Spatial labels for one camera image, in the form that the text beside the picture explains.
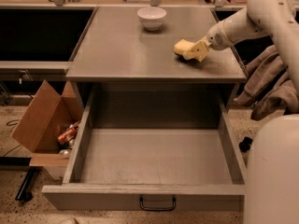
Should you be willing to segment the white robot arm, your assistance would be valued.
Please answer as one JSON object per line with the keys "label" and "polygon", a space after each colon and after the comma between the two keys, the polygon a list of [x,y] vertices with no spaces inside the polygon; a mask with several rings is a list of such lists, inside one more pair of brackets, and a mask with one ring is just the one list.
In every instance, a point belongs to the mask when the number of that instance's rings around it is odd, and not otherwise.
{"label": "white robot arm", "polygon": [[[210,49],[222,50],[268,35],[299,89],[299,24],[289,0],[248,0],[247,6],[214,25],[201,40],[174,52],[203,61]],[[244,224],[299,224],[299,118],[270,120],[253,139],[249,151]]]}

